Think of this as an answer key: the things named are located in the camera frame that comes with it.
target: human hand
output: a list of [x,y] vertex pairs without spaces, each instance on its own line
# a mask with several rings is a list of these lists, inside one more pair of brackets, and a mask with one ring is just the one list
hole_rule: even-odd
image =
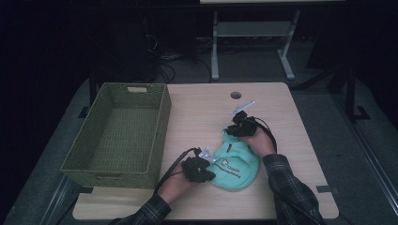
[[159,195],[168,203],[171,204],[179,197],[189,192],[193,187],[198,186],[199,183],[188,181],[182,172],[181,163],[179,163],[172,171],[172,176],[164,181]]
[[260,127],[257,128],[254,135],[238,138],[248,144],[254,153],[261,158],[269,154],[276,154],[271,138]]

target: white metal table frame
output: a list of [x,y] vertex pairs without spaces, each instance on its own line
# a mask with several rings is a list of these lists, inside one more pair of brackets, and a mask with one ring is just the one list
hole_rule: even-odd
[[287,52],[295,34],[300,10],[294,12],[291,21],[281,22],[220,22],[218,12],[214,12],[213,46],[211,53],[211,79],[220,78],[219,59],[217,56],[217,37],[286,37],[284,46],[278,50],[284,73],[288,80],[295,80],[295,75],[287,60]]

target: person's left hand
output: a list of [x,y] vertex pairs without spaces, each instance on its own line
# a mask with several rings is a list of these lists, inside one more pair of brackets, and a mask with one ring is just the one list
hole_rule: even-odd
[[191,188],[198,186],[199,183],[188,181],[182,172],[181,163],[172,171],[173,174],[161,186],[159,195],[170,205]]

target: person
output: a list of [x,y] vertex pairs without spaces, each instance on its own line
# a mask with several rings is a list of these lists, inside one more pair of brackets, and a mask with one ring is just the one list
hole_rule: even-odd
[[[287,158],[276,153],[271,138],[263,129],[258,127],[254,135],[240,139],[251,147],[266,167],[269,185],[275,196],[278,224],[326,224],[319,213],[314,193],[294,176]],[[199,185],[185,178],[180,164],[173,173],[177,174],[167,179],[158,194],[135,214],[114,219],[110,225],[161,224],[171,212],[170,205]]]

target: forearm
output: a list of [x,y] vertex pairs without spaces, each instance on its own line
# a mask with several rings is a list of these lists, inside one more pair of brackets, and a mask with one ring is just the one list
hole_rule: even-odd
[[158,225],[170,212],[169,204],[159,195],[154,195],[135,214],[115,219],[110,225]]
[[319,203],[314,193],[296,176],[294,176],[287,158],[283,155],[271,154],[262,158],[266,166],[269,185],[274,192],[278,220],[286,223],[299,224],[308,221],[307,214],[318,224],[323,224],[319,213]]

